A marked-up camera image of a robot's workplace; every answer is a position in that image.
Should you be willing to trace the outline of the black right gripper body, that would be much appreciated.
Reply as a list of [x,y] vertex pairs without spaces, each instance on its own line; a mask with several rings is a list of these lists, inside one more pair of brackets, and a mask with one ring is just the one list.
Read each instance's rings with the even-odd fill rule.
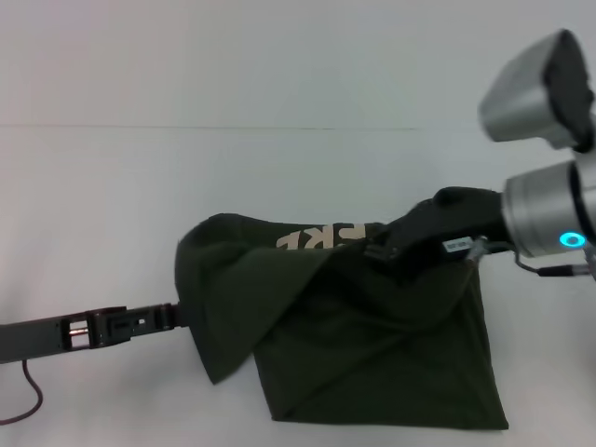
[[510,242],[496,191],[450,186],[415,205],[380,232],[392,232],[400,248],[396,261],[461,259],[474,240]]

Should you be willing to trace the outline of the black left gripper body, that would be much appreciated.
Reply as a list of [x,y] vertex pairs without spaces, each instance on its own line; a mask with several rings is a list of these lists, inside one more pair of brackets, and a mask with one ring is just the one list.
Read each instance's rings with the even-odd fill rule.
[[1,363],[38,359],[111,345],[103,323],[125,306],[1,325]]

